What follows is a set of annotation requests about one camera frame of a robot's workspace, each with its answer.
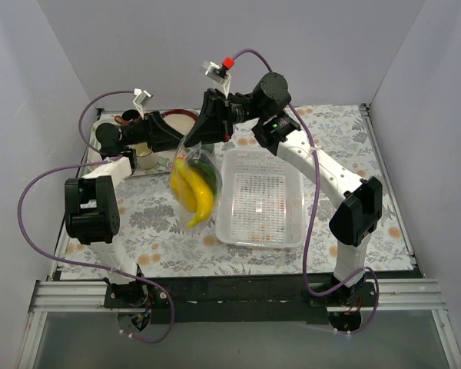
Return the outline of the clear zip top bag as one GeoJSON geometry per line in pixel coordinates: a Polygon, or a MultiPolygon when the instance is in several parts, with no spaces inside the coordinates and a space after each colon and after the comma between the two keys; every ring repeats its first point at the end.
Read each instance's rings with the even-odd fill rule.
{"type": "Polygon", "coordinates": [[[223,178],[214,153],[198,143],[186,146],[181,140],[170,173],[171,193],[178,204],[178,224],[187,234],[207,226],[220,200],[223,178]]]}

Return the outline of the yellow fake banana bunch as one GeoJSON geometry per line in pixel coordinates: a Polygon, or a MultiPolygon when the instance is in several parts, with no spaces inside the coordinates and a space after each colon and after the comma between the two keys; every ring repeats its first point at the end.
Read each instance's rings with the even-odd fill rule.
{"type": "Polygon", "coordinates": [[[191,215],[188,228],[194,228],[211,217],[215,203],[212,190],[187,161],[175,160],[170,185],[178,203],[191,215]]]}

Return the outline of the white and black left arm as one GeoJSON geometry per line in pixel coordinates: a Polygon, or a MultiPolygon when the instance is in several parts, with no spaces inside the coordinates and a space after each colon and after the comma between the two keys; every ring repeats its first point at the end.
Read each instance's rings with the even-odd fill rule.
{"type": "Polygon", "coordinates": [[[156,152],[172,150],[178,147],[183,135],[160,112],[153,111],[129,125],[102,123],[95,129],[95,136],[101,157],[122,158],[65,182],[65,227],[70,238],[86,246],[108,268],[111,296],[138,308],[147,301],[148,289],[136,279],[143,275],[141,269],[118,237],[121,220],[115,188],[136,168],[132,145],[146,144],[156,152]]]}

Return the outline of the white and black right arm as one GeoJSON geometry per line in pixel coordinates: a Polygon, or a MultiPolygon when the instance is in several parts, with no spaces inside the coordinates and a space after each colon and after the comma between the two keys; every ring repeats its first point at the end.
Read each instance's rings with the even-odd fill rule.
{"type": "Polygon", "coordinates": [[[204,93],[184,146],[226,142],[236,124],[255,120],[252,132],[257,143],[310,179],[335,209],[329,228],[337,240],[336,265],[330,283],[308,292],[315,298],[331,296],[338,304],[352,304],[360,297],[367,244],[382,215],[381,182],[354,174],[314,144],[309,128],[285,111],[291,96],[284,76],[268,72],[252,92],[231,94],[228,71],[219,67],[206,75],[215,86],[204,93]]]}

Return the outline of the green fake bell pepper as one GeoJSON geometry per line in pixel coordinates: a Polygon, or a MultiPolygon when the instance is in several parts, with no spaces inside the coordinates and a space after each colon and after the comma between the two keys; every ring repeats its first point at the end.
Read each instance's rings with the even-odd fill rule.
{"type": "Polygon", "coordinates": [[[196,161],[195,164],[199,172],[203,176],[204,180],[211,188],[213,195],[217,195],[220,190],[219,172],[215,169],[215,167],[212,164],[208,164],[207,162],[196,161]]]}

